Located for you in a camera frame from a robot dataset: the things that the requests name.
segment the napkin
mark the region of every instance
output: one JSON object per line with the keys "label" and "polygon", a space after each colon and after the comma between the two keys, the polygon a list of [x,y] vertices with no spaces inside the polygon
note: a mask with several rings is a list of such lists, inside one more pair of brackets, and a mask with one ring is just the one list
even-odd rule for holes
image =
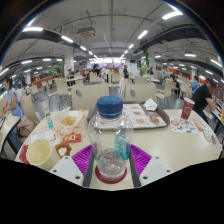
{"label": "napkin", "polygon": [[158,105],[152,99],[148,99],[143,106],[146,110],[155,111]]}

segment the bag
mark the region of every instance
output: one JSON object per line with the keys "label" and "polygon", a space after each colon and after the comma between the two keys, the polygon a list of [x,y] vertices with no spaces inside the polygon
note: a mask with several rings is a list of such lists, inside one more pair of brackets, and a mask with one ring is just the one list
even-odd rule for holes
{"label": "bag", "polygon": [[34,129],[34,122],[28,118],[21,118],[17,125],[17,132],[19,137],[28,137]]}

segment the pastry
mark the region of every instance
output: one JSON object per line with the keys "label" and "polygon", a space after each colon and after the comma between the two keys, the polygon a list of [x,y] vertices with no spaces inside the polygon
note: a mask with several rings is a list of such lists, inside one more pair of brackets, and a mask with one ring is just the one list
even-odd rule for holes
{"label": "pastry", "polygon": [[153,124],[155,124],[155,125],[158,125],[158,124],[159,124],[159,120],[158,120],[156,117],[154,117],[154,116],[150,117],[150,121],[151,121]]}

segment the blue lid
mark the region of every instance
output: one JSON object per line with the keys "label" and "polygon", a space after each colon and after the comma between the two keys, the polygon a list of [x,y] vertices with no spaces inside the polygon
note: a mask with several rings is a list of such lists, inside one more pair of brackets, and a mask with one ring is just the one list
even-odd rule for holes
{"label": "blue lid", "polygon": [[123,101],[120,97],[104,96],[98,99],[99,115],[105,119],[115,119],[122,114]]}

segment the pillar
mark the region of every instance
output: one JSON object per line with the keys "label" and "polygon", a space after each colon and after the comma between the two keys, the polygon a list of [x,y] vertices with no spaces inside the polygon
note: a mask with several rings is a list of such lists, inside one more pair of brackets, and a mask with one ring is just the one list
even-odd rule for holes
{"label": "pillar", "polygon": [[64,64],[64,75],[68,75],[68,69],[74,71],[74,57],[73,57],[73,48],[65,48],[65,64]]}

